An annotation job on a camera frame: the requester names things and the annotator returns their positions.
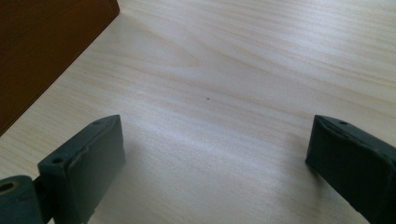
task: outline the wooden table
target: wooden table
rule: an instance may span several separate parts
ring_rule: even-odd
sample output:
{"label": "wooden table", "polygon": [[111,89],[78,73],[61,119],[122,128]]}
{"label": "wooden table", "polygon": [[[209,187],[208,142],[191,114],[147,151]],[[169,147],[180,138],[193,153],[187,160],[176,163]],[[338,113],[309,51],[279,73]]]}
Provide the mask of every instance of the wooden table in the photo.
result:
{"label": "wooden table", "polygon": [[0,178],[120,114],[127,163],[90,223],[368,223],[304,158],[315,114],[396,146],[394,1],[119,3],[0,137]]}

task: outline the brown wooden panel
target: brown wooden panel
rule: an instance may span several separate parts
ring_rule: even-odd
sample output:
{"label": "brown wooden panel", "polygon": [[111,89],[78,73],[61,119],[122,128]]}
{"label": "brown wooden panel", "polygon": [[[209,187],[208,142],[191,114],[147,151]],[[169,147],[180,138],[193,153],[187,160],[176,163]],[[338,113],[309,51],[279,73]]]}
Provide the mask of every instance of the brown wooden panel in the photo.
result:
{"label": "brown wooden panel", "polygon": [[0,134],[114,20],[116,0],[0,1]]}

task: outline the screw hole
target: screw hole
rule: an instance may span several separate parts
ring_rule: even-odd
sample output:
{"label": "screw hole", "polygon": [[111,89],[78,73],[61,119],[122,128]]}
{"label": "screw hole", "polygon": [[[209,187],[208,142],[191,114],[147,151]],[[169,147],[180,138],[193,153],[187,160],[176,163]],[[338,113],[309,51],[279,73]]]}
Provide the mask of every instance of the screw hole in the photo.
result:
{"label": "screw hole", "polygon": [[57,159],[53,160],[52,163],[58,164],[58,163],[61,163],[61,162],[63,162],[63,161],[64,161],[64,160],[62,160],[61,158],[57,158]]}
{"label": "screw hole", "polygon": [[3,193],[7,193],[8,191],[14,189],[16,185],[13,182],[8,182],[4,185],[0,185],[0,195]]}

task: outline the light wood grain surface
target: light wood grain surface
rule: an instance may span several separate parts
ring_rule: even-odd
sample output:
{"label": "light wood grain surface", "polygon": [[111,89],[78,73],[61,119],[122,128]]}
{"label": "light wood grain surface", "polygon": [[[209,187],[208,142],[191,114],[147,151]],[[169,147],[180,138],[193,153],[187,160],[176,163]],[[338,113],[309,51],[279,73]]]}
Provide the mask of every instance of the light wood grain surface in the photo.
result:
{"label": "light wood grain surface", "polygon": [[0,178],[120,114],[127,163],[90,223],[368,223],[304,158],[315,114],[396,146],[394,1],[119,3],[0,137]]}

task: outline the table top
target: table top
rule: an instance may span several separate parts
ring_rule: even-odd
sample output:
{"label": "table top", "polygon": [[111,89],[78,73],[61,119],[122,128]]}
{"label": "table top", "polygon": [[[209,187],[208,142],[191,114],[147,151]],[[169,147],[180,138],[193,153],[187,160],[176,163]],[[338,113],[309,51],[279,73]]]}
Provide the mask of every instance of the table top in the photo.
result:
{"label": "table top", "polygon": [[0,178],[120,114],[90,223],[368,223],[304,164],[314,115],[396,146],[394,1],[120,0],[0,137]]}

